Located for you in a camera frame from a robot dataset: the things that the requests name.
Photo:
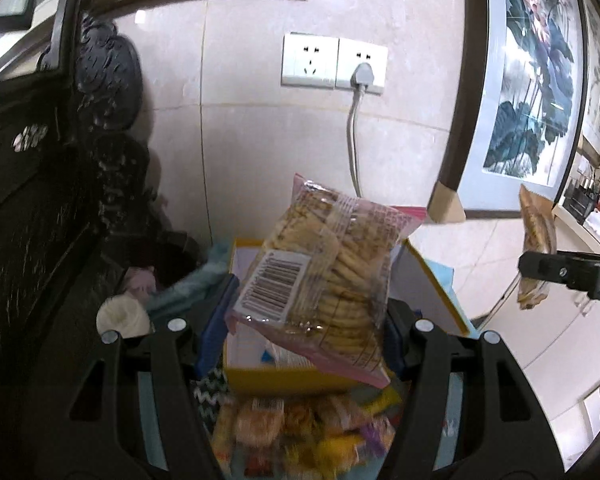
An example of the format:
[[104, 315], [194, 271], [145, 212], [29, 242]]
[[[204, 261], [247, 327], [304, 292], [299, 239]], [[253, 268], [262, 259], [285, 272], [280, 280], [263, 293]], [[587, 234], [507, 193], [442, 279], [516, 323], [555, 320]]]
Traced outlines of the brown snack packet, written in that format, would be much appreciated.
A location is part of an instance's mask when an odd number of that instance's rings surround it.
[[[520, 186], [519, 203], [524, 222], [524, 246], [522, 252], [556, 254], [557, 237], [553, 214], [553, 202], [531, 192], [524, 184]], [[525, 278], [519, 271], [517, 301], [521, 310], [531, 310], [548, 296], [550, 284], [537, 278]]]

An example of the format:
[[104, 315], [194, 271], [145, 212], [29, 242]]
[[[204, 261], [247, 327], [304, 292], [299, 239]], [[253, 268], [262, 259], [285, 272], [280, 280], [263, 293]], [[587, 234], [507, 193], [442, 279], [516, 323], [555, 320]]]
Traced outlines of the white lidded cup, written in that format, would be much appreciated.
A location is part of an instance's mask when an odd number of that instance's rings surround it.
[[152, 333], [152, 325], [144, 306], [128, 295], [113, 296], [100, 306], [96, 314], [96, 328], [99, 335], [114, 330], [123, 338]]

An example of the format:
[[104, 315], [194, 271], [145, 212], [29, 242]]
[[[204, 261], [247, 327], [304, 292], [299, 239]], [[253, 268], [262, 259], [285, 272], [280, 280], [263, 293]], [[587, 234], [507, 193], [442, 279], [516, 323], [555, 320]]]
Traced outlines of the light blue tablecloth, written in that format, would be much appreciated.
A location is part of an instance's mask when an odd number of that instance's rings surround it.
[[[151, 323], [163, 328], [174, 318], [197, 314], [207, 301], [220, 296], [204, 322], [199, 358], [185, 382], [207, 432], [213, 431], [221, 403], [231, 393], [324, 393], [354, 387], [347, 378], [320, 372], [305, 359], [273, 349], [252, 328], [239, 325], [236, 333], [227, 331], [224, 314], [259, 245], [257, 240], [236, 240], [233, 246], [213, 246], [207, 263], [170, 287], [152, 292], [146, 302]], [[475, 336], [475, 326], [457, 302], [453, 278], [453, 269], [422, 258], [415, 247], [404, 243], [391, 256], [389, 297], [404, 301], [414, 315], [429, 318], [454, 335]]]

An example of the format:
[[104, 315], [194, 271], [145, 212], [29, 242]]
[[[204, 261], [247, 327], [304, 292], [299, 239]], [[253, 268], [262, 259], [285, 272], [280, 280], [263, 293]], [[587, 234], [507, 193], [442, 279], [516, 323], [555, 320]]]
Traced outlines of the yellow cardboard box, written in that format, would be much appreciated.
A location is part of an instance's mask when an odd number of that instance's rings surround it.
[[382, 389], [417, 320], [474, 331], [409, 240], [331, 242], [325, 252], [259, 240], [237, 244], [232, 261], [242, 289], [227, 313], [223, 370], [241, 396]]

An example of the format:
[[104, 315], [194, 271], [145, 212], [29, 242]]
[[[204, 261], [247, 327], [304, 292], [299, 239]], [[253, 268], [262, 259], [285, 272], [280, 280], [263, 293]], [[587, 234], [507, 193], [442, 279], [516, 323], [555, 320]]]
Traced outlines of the cardboard corner protector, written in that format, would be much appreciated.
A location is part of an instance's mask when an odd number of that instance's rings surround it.
[[434, 223], [460, 223], [466, 220], [466, 212], [456, 191], [437, 181], [427, 206], [429, 219]]

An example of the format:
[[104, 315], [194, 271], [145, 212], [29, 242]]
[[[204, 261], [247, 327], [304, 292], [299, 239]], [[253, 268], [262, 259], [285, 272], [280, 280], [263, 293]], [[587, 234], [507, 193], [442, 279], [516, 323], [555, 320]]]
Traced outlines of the framed lotus painting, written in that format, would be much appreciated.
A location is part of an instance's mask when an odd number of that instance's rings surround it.
[[468, 217], [517, 217], [521, 185], [556, 200], [576, 150], [583, 75], [578, 0], [465, 0], [439, 182]]

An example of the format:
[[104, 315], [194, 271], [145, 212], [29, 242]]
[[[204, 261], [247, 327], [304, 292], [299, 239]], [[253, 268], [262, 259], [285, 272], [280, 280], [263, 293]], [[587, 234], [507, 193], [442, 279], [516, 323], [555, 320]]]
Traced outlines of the white wall socket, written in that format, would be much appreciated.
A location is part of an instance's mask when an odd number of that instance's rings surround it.
[[388, 57], [388, 48], [379, 44], [287, 32], [283, 40], [280, 83], [283, 86], [351, 90], [356, 69], [366, 63], [373, 72], [373, 81], [366, 91], [380, 96], [386, 86]]

